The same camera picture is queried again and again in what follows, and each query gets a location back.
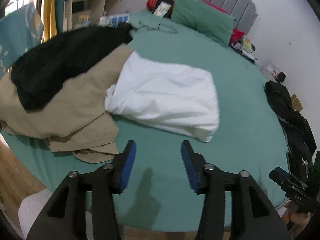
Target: black bag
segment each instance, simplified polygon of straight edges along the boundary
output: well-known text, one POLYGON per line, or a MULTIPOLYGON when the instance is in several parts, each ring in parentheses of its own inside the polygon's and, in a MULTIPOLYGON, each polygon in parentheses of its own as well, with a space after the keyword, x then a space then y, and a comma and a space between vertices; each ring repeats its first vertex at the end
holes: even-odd
POLYGON ((272 81, 266 82, 265 92, 272 110, 287 134, 291 174, 303 182, 312 167, 312 156, 317 148, 307 119, 292 107, 287 88, 272 81))

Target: teal blanket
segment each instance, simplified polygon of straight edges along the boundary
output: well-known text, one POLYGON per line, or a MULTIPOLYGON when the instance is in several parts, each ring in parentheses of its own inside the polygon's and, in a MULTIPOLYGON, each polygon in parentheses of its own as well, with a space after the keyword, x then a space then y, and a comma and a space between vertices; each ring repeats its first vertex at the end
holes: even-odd
MULTIPOLYGON (((180 153, 188 139, 195 152, 223 171, 248 170, 274 206, 284 200, 281 188, 269 179, 276 166, 287 168, 288 151, 282 128, 270 109, 257 66, 204 35, 182 25, 151 15, 131 15, 135 26, 129 46, 142 57, 181 63, 209 70, 220 104, 220 127, 209 143, 144 127, 115 116, 120 129, 116 139, 122 151, 129 139, 137 143, 137 156, 128 188, 114 195, 118 222, 160 231, 196 231, 204 201, 189 186, 180 153), (169 34, 173 27, 177 34, 169 34)), ((52 153, 39 139, 2 133, 17 158, 47 187, 54 190, 69 171, 94 171, 101 164, 77 160, 71 153, 52 153)), ((226 199, 226 225, 231 222, 230 194, 226 199)))

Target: black cloth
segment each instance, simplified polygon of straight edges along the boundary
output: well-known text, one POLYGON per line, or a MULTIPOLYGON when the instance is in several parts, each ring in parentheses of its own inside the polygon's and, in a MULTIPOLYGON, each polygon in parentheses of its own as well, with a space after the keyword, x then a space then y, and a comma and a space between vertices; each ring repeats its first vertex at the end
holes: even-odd
POLYGON ((287 123, 295 125, 304 139, 311 154, 317 146, 307 119, 292 107, 291 98, 287 88, 272 81, 266 82, 265 91, 272 110, 287 123))
POLYGON ((312 156, 317 148, 307 119, 292 107, 287 88, 272 81, 266 82, 265 92, 272 110, 287 134, 290 171, 303 182, 312 167, 312 156))
POLYGON ((290 149, 288 154, 290 172, 306 183, 307 171, 310 171, 312 167, 312 154, 304 143, 301 131, 296 126, 283 121, 280 121, 280 124, 287 134, 290 149))
POLYGON ((87 72, 130 41, 129 30, 88 27, 58 34, 28 51, 13 64, 11 73, 23 108, 42 109, 67 79, 87 72))

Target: beige cloth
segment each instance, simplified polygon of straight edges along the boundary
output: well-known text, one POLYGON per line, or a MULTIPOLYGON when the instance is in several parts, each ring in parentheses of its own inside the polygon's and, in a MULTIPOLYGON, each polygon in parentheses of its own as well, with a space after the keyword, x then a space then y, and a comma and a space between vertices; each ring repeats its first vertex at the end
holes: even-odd
POLYGON ((76 151, 75 156, 83 161, 97 163, 111 159, 117 153, 118 127, 105 112, 105 92, 116 83, 132 52, 125 45, 119 46, 88 72, 65 81, 63 88, 38 112, 23 109, 11 73, 7 73, 0 81, 0 91, 5 91, 0 93, 3 129, 46 139, 52 152, 76 151))

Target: hand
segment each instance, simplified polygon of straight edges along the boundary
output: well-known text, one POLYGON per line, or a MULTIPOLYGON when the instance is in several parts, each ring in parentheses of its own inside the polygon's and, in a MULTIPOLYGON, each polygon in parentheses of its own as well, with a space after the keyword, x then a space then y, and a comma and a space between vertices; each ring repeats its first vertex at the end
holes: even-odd
POLYGON ((292 213, 292 215, 290 216, 289 209, 290 209, 291 203, 292 201, 284 205, 284 207, 287 208, 287 210, 285 211, 281 219, 285 223, 285 225, 288 225, 290 221, 294 223, 294 226, 289 231, 289 234, 291 236, 291 239, 295 239, 303 231, 306 225, 309 223, 310 213, 308 214, 292 213))

